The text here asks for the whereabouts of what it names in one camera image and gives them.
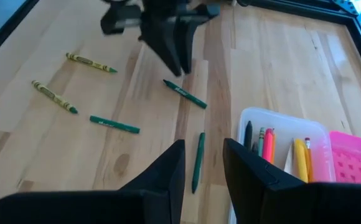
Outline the silver-green pen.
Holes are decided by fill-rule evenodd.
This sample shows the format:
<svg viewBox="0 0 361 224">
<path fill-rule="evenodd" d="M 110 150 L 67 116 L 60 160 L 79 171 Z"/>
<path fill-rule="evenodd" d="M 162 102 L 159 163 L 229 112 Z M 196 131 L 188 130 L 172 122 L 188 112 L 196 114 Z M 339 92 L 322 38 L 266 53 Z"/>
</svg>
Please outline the silver-green pen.
<svg viewBox="0 0 361 224">
<path fill-rule="evenodd" d="M 258 155 L 260 157 L 263 155 L 265 131 L 266 131 L 266 129 L 264 127 L 260 128 L 260 132 L 259 132 L 259 136 L 258 136 Z"/>
</svg>

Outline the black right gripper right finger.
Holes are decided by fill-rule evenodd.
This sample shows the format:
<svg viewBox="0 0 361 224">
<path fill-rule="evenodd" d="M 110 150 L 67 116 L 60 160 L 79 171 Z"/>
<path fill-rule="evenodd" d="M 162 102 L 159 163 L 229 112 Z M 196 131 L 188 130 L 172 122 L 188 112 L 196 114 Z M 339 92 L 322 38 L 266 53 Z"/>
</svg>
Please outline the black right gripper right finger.
<svg viewBox="0 0 361 224">
<path fill-rule="evenodd" d="M 237 224 L 361 224 L 361 184 L 307 184 L 231 138 L 223 165 Z"/>
</svg>

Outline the clear plastic supply box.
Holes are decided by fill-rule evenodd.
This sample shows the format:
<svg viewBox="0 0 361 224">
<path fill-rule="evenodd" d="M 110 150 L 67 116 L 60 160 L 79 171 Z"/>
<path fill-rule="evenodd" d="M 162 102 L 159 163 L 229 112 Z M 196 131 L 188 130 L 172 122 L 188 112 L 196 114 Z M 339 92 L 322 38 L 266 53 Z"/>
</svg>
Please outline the clear plastic supply box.
<svg viewBox="0 0 361 224">
<path fill-rule="evenodd" d="M 331 142 L 329 134 L 323 125 L 262 108 L 247 108 L 241 113 L 238 127 L 238 139 L 235 140 L 242 146 L 248 121 L 251 121 L 253 126 L 253 139 L 258 139 L 259 131 L 262 127 L 274 129 L 276 134 L 274 166 L 283 170 L 292 141 L 294 139 L 309 137 L 311 139 L 315 182 L 331 183 L 335 181 L 334 165 L 331 155 Z M 237 224 L 233 204 L 231 214 L 233 220 Z"/>
</svg>

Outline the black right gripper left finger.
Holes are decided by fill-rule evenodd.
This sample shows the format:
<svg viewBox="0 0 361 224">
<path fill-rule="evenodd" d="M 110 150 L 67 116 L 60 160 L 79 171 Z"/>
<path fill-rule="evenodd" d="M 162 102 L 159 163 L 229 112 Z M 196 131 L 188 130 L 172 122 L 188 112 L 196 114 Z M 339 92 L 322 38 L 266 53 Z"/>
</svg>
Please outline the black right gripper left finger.
<svg viewBox="0 0 361 224">
<path fill-rule="evenodd" d="M 118 190 L 23 192 L 0 198 L 0 224 L 179 224 L 185 141 Z"/>
</svg>

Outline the long black pen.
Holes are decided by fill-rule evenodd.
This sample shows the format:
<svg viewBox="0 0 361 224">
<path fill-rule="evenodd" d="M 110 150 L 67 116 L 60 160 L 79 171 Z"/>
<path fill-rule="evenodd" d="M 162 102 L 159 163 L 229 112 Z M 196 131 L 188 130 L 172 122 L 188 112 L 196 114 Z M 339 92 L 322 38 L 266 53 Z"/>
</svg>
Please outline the long black pen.
<svg viewBox="0 0 361 224">
<path fill-rule="evenodd" d="M 252 139 L 253 126 L 251 121 L 248 121 L 245 128 L 244 142 L 243 145 L 247 148 L 248 151 L 251 150 L 251 139 Z"/>
</svg>

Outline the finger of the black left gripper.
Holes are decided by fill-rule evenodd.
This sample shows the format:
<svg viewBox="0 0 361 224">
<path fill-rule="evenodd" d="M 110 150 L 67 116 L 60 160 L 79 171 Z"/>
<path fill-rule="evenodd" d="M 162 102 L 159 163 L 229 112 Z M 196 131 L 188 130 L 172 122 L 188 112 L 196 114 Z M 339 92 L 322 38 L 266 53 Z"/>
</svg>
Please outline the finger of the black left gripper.
<svg viewBox="0 0 361 224">
<path fill-rule="evenodd" d="M 143 40 L 176 76 L 181 76 L 181 63 L 174 42 L 174 23 L 143 22 L 140 25 Z"/>
<path fill-rule="evenodd" d="M 186 74 L 192 71 L 192 46 L 198 23 L 177 21 L 176 50 L 180 65 Z"/>
</svg>

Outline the green marker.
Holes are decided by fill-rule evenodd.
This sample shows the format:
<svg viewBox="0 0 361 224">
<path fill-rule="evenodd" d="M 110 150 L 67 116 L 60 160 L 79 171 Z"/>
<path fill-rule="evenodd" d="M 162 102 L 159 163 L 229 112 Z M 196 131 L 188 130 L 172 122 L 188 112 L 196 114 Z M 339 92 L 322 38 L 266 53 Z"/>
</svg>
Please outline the green marker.
<svg viewBox="0 0 361 224">
<path fill-rule="evenodd" d="M 192 176 L 192 193 L 194 194 L 197 190 L 200 178 L 200 170 L 202 167 L 202 160 L 204 157 L 204 146 L 205 146 L 205 133 L 200 133 L 199 142 L 197 146 L 194 171 Z"/>
<path fill-rule="evenodd" d="M 111 127 L 111 128 L 120 129 L 122 131 L 128 131 L 128 132 L 134 133 L 134 134 L 139 134 L 139 132 L 140 132 L 140 129 L 137 127 L 130 126 L 130 125 L 124 124 L 124 123 L 119 123 L 119 122 L 112 121 L 112 120 L 108 120 L 108 119 L 101 118 L 98 116 L 90 115 L 90 121 L 92 123 L 104 125 L 104 126 Z"/>
<path fill-rule="evenodd" d="M 193 102 L 194 104 L 196 104 L 197 106 L 206 109 L 207 104 L 205 102 L 203 102 L 202 100 L 196 98 L 194 95 L 191 95 L 190 93 L 188 93 L 187 91 L 185 91 L 184 89 L 182 89 L 181 87 L 177 86 L 176 84 L 170 82 L 169 80 L 163 80 L 163 82 L 166 84 L 167 87 L 169 87 L 171 90 L 176 91 L 177 93 L 179 93 L 180 95 L 182 95 L 184 98 L 187 98 L 188 100 L 190 100 L 191 102 Z"/>
</svg>

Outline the yellow highlighter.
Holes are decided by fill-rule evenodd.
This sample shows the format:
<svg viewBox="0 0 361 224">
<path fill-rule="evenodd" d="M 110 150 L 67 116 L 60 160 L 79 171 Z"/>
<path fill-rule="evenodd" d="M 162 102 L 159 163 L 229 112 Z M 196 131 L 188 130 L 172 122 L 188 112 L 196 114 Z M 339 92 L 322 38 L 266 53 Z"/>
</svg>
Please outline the yellow highlighter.
<svg viewBox="0 0 361 224">
<path fill-rule="evenodd" d="M 306 156 L 304 150 L 304 143 L 301 139 L 294 140 L 294 156 L 296 158 L 296 167 L 298 170 L 298 176 L 303 181 L 308 183 L 308 171 L 306 165 Z"/>
</svg>

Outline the green crayon yellow wrapper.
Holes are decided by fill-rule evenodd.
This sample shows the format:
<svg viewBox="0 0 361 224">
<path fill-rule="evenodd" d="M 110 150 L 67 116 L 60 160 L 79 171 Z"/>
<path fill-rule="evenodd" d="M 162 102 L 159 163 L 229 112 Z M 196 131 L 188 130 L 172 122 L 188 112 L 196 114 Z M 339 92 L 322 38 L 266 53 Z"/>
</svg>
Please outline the green crayon yellow wrapper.
<svg viewBox="0 0 361 224">
<path fill-rule="evenodd" d="M 44 94 L 46 97 L 54 101 L 56 104 L 61 106 L 63 109 L 71 112 L 72 114 L 78 114 L 78 110 L 76 107 L 74 107 L 72 104 L 70 104 L 68 101 L 64 100 L 60 95 L 57 95 L 50 89 L 48 89 L 45 85 L 41 84 L 41 82 L 38 82 L 37 80 L 32 80 L 32 86 Z"/>
<path fill-rule="evenodd" d="M 97 68 L 97 69 L 102 70 L 104 72 L 108 72 L 108 73 L 117 73 L 118 72 L 113 67 L 94 62 L 94 61 L 92 61 L 90 59 L 87 59 L 85 57 L 82 57 L 82 56 L 79 56 L 79 55 L 76 55 L 76 54 L 72 54 L 72 53 L 67 52 L 65 55 L 70 60 L 82 63 L 84 65 L 88 65 L 88 66 L 93 67 L 93 68 Z"/>
</svg>

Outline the pink perforated box lid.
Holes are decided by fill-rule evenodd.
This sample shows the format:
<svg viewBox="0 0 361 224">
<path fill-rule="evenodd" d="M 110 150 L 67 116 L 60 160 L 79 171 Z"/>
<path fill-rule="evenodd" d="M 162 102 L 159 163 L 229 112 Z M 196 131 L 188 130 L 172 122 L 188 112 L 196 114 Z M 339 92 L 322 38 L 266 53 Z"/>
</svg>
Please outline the pink perforated box lid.
<svg viewBox="0 0 361 224">
<path fill-rule="evenodd" d="M 361 184 L 361 138 L 338 131 L 329 137 L 336 181 Z"/>
</svg>

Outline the orange pencil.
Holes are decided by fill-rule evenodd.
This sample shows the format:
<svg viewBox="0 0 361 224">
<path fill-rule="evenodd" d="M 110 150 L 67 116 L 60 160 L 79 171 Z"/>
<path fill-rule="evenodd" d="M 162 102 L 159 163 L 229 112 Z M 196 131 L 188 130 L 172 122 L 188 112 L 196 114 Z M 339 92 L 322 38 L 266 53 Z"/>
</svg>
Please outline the orange pencil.
<svg viewBox="0 0 361 224">
<path fill-rule="evenodd" d="M 313 175 L 313 168 L 312 168 L 312 159 L 311 159 L 311 140 L 310 138 L 304 139 L 305 143 L 305 157 L 306 157 L 306 167 L 307 167 L 307 175 L 308 175 L 308 181 L 313 182 L 314 181 L 314 175 Z"/>
<path fill-rule="evenodd" d="M 276 154 L 276 134 L 274 133 L 274 129 L 272 135 L 273 135 L 273 139 L 272 139 L 271 163 L 274 165 L 275 154 Z"/>
</svg>

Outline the pink pen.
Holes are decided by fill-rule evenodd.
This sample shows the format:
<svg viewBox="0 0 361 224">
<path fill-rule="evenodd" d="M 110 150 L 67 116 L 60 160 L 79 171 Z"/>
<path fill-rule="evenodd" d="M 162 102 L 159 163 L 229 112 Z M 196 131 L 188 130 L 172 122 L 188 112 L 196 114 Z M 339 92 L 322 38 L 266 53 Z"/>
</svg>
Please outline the pink pen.
<svg viewBox="0 0 361 224">
<path fill-rule="evenodd" d="M 271 163 L 271 154 L 272 154 L 272 139 L 273 139 L 273 128 L 268 128 L 265 131 L 264 145 L 263 145 L 263 155 L 262 158 Z"/>
</svg>

